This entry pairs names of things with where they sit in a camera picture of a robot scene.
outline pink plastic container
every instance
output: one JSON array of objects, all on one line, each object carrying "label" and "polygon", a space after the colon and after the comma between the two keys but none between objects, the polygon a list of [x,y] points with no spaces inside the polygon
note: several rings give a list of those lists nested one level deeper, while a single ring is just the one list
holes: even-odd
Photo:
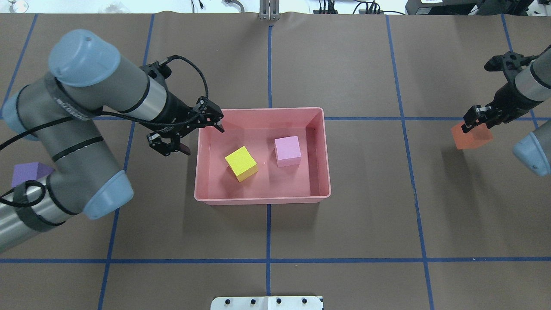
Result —
[{"label": "pink plastic container", "polygon": [[[320,202],[331,194],[321,108],[223,110],[225,133],[199,130],[195,199],[211,206]],[[299,165],[277,167],[274,140],[298,136]],[[225,156],[246,146],[258,172],[243,182]]]}]

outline cube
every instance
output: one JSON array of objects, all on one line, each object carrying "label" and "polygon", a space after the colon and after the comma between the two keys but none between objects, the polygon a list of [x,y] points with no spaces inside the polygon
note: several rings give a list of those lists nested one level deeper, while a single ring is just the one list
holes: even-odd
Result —
[{"label": "cube", "polygon": [[275,139],[274,143],[278,167],[300,164],[301,154],[298,136]]},{"label": "cube", "polygon": [[53,171],[53,168],[39,162],[15,165],[13,168],[12,187],[16,187],[25,181],[36,181]]},{"label": "cube", "polygon": [[457,149],[479,148],[494,139],[486,124],[476,126],[468,133],[464,133],[461,129],[463,124],[459,123],[451,129]]},{"label": "cube", "polygon": [[243,182],[246,178],[258,172],[255,160],[244,146],[226,156],[226,161],[239,182]]}]

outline blue joint cap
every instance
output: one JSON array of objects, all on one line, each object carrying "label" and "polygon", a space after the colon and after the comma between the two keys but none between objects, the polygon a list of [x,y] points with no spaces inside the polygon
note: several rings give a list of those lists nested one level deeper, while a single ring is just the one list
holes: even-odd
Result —
[{"label": "blue joint cap", "polygon": [[64,35],[48,58],[52,75],[73,87],[86,87],[105,80],[119,63],[121,54],[116,47],[84,29]]},{"label": "blue joint cap", "polygon": [[513,153],[528,169],[540,177],[551,173],[549,160],[533,132],[515,145]]},{"label": "blue joint cap", "polygon": [[88,201],[82,213],[96,220],[122,207],[134,197],[134,191],[124,170],[117,172]]},{"label": "blue joint cap", "polygon": [[[23,123],[19,119],[19,115],[17,114],[17,100],[19,98],[19,94],[21,93],[21,90],[17,92],[17,94],[11,96],[4,105],[2,105],[2,117],[4,118],[4,121],[6,121],[6,124],[8,124],[8,127],[15,131],[17,134],[23,133],[27,131],[25,126],[23,126]],[[31,140],[31,141],[38,141],[39,139],[33,135],[27,135],[25,136],[25,139]]]}]

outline metal bracket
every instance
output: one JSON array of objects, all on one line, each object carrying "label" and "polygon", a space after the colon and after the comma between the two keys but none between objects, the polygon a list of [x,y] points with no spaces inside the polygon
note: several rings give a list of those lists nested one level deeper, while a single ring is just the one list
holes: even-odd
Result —
[{"label": "metal bracket", "polygon": [[260,0],[258,19],[278,20],[279,17],[279,0]]},{"label": "metal bracket", "polygon": [[217,297],[210,310],[323,310],[321,296]]}]

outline yellow cube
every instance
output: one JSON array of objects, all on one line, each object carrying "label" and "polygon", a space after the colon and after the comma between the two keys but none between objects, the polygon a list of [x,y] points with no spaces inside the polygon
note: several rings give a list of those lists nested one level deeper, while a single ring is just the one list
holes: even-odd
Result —
[{"label": "yellow cube", "polygon": [[246,178],[258,172],[258,166],[256,165],[255,160],[244,146],[226,156],[226,161],[230,165],[231,170],[235,173],[235,176],[239,182],[242,182]]}]

